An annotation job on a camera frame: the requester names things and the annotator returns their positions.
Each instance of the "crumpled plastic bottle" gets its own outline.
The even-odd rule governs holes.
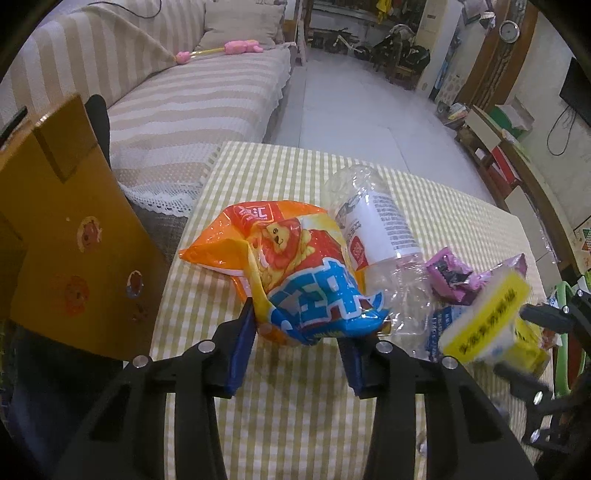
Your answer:
[[[330,176],[322,206],[339,224],[365,294],[384,292],[390,329],[380,335],[411,356],[426,358],[433,297],[423,255],[374,168],[352,165]]]

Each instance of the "television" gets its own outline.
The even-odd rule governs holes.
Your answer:
[[[570,60],[560,97],[591,126],[591,82],[574,57]]]

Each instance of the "yellow package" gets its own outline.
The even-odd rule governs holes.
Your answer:
[[[440,350],[465,364],[507,362],[539,375],[549,358],[541,348],[541,329],[518,316],[529,292],[520,274],[509,269],[500,272],[472,307],[443,332]]]
[[[368,335],[387,315],[381,293],[359,291],[334,220],[306,203],[229,206],[180,258],[231,276],[252,296],[259,334],[282,345]]]

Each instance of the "yellow plaid tablecloth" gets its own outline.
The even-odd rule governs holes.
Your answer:
[[[219,158],[179,248],[189,246],[222,209],[234,203],[289,199],[318,205],[320,186],[328,176],[356,162],[298,148],[241,142],[224,143],[216,155]],[[449,245],[464,262],[483,271],[524,252],[532,287],[530,301],[544,298],[534,257],[515,216],[438,183],[377,168],[425,259]],[[180,355],[198,341],[211,338],[217,325],[235,318],[241,307],[227,277],[175,259],[154,331],[152,357]],[[511,427],[520,436],[525,426],[523,406],[487,368],[475,368],[473,373],[488,393],[508,402]],[[550,369],[544,379],[551,379]],[[424,428],[424,414],[421,399],[417,401],[418,434]],[[216,406],[230,479],[362,477],[374,401],[353,395],[334,339],[314,347],[280,348],[257,338],[243,387],[234,399],[218,400]],[[165,442],[170,479],[174,478],[173,423],[171,398]],[[419,456],[418,478],[424,477],[424,467],[424,458]]]

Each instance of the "tiled floor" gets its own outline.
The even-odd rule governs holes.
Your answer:
[[[269,142],[381,163],[494,203],[434,108],[368,62],[310,49],[306,66],[294,69]]]

